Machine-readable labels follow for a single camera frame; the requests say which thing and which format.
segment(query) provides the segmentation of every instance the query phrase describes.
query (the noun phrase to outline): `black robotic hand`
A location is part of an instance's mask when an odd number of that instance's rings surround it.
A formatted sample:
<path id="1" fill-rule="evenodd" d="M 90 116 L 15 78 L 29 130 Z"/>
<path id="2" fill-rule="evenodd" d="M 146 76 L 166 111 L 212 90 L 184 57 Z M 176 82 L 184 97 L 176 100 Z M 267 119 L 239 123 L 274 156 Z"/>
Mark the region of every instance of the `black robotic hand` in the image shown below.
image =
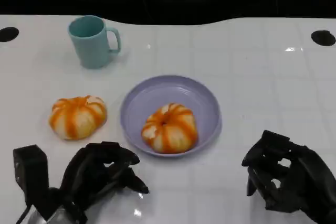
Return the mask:
<path id="1" fill-rule="evenodd" d="M 279 163 L 283 158 L 291 161 L 289 167 Z M 248 167 L 247 195 L 258 190 L 267 210 L 302 210 L 318 224 L 336 223 L 336 180 L 316 152 L 264 131 L 242 166 Z"/>
<path id="2" fill-rule="evenodd" d="M 25 193 L 27 209 L 34 205 L 45 220 L 63 207 L 74 223 L 84 224 L 85 210 L 112 191 L 128 187 L 149 193 L 129 167 L 138 164 L 139 158 L 118 143 L 90 143 L 81 148 L 67 166 L 59 189 L 49 188 L 47 156 L 38 146 L 15 149 L 13 154 L 16 181 Z"/>

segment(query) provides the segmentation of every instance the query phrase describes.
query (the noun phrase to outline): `pumpkin-shaped toy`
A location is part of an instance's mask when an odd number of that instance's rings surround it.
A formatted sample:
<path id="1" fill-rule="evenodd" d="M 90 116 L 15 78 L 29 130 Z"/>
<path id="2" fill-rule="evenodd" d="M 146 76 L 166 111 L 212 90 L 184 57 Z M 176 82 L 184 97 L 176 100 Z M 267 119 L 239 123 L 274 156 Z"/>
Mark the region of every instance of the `pumpkin-shaped toy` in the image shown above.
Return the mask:
<path id="1" fill-rule="evenodd" d="M 186 152 L 197 142 L 194 114 L 183 105 L 167 104 L 148 117 L 141 136 L 156 152 Z"/>
<path id="2" fill-rule="evenodd" d="M 59 99 L 52 107 L 49 124 L 57 135 L 67 140 L 90 136 L 107 117 L 104 102 L 90 95 Z"/>

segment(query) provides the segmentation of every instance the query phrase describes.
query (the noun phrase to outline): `mug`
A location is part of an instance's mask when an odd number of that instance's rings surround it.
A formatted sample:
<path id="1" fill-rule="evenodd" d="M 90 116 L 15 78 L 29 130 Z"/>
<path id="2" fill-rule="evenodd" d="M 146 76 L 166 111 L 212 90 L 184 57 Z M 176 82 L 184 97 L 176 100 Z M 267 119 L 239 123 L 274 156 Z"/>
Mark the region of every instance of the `mug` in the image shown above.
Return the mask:
<path id="1" fill-rule="evenodd" d="M 111 61 L 111 53 L 120 52 L 121 40 L 118 30 L 106 27 L 105 22 L 99 17 L 77 18 L 71 22 L 68 31 L 80 62 L 85 68 L 101 68 Z M 110 49 L 107 31 L 115 34 L 117 49 Z"/>

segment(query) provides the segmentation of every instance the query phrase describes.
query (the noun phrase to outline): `white table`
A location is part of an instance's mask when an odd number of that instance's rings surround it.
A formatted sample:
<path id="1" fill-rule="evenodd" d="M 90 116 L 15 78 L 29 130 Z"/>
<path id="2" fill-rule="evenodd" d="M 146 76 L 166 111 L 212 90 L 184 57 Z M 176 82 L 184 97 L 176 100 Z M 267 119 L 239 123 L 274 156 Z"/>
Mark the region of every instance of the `white table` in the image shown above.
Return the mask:
<path id="1" fill-rule="evenodd" d="M 50 185 L 58 187 L 75 152 L 101 141 L 138 153 L 141 162 L 134 170 L 151 193 L 143 198 L 129 191 L 118 194 L 91 210 L 90 223 L 313 223 L 300 212 L 266 211 L 258 194 L 246 197 L 247 171 L 240 165 L 268 129 L 316 150 L 336 174 L 336 47 L 310 38 L 318 29 L 336 35 L 335 21 L 245 18 L 202 26 L 107 21 L 120 31 L 122 53 L 104 69 L 86 70 L 67 34 L 74 18 L 0 16 L 0 28 L 15 26 L 20 32 L 0 43 L 0 223 L 14 223 L 25 208 L 14 180 L 14 148 L 37 144 L 48 156 Z M 183 159 L 135 150 L 119 125 L 125 94 L 140 81 L 166 73 L 204 83 L 223 115 L 219 140 Z M 48 126 L 52 104 L 86 94 L 106 101 L 106 125 L 85 141 L 58 139 Z"/>

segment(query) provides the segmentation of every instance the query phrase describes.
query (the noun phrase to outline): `plate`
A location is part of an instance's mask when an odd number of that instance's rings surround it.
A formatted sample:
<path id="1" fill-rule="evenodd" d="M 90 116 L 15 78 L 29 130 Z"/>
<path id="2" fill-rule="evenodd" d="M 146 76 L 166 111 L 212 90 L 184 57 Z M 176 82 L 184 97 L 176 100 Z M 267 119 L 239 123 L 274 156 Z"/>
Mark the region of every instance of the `plate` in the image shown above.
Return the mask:
<path id="1" fill-rule="evenodd" d="M 194 112 L 198 141 L 187 152 L 157 153 L 142 140 L 141 130 L 148 116 L 168 103 L 182 104 Z M 203 84 L 181 76 L 158 76 L 134 87 L 122 103 L 120 122 L 125 137 L 132 145 L 149 154 L 164 157 L 179 157 L 199 151 L 216 140 L 222 129 L 222 117 L 215 96 Z"/>

